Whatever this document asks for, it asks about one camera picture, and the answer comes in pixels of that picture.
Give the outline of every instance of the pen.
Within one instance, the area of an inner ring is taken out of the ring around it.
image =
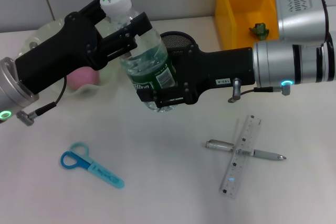
[[[205,147],[207,148],[214,148],[222,151],[227,151],[227,152],[232,152],[234,149],[234,145],[232,143],[227,143],[219,140],[210,140],[205,143]],[[252,152],[248,151],[243,151],[243,150],[238,150],[238,154],[240,155],[246,155],[246,156],[252,156],[252,157],[258,157],[258,158],[263,158],[263,159],[269,159],[269,160],[285,160],[286,157],[282,156],[277,153],[273,152],[265,152],[265,151],[260,151],[254,149]]]

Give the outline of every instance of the scissor handle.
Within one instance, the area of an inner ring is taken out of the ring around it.
[[[76,150],[75,150],[77,147],[84,147],[85,153],[84,154],[77,153]],[[70,146],[70,151],[72,151],[72,152],[74,152],[76,154],[80,154],[82,156],[89,156],[89,147],[84,142],[77,142],[77,143],[73,144],[72,146]]]
[[[76,163],[73,164],[73,165],[66,165],[64,163],[64,158],[66,156],[70,156],[72,157],[73,159],[76,160]],[[88,162],[86,162],[84,159],[82,159],[81,157],[77,156],[75,153],[73,152],[64,152],[62,157],[61,157],[61,165],[66,168],[66,169],[74,169],[76,167],[82,167],[84,169],[88,169],[90,167],[90,164]]]

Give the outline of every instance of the green bottle label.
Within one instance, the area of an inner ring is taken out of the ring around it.
[[[163,89],[175,85],[176,71],[169,58],[155,71],[142,76],[129,76],[136,89]]]

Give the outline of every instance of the label sticker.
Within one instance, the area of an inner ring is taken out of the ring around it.
[[[216,84],[217,84],[217,85],[231,84],[231,80],[230,80],[230,78],[226,78],[226,79],[217,79],[217,80],[216,80]]]
[[[140,76],[131,76],[136,89],[164,89],[175,85],[175,69],[169,58],[158,70]]]

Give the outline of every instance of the ruler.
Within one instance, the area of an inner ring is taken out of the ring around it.
[[[244,167],[248,162],[249,156],[239,155],[253,153],[254,145],[260,130],[261,120],[253,115],[248,115],[241,131],[235,148],[233,150],[230,163],[226,168],[224,178],[219,188],[219,192],[234,199],[237,195]]]

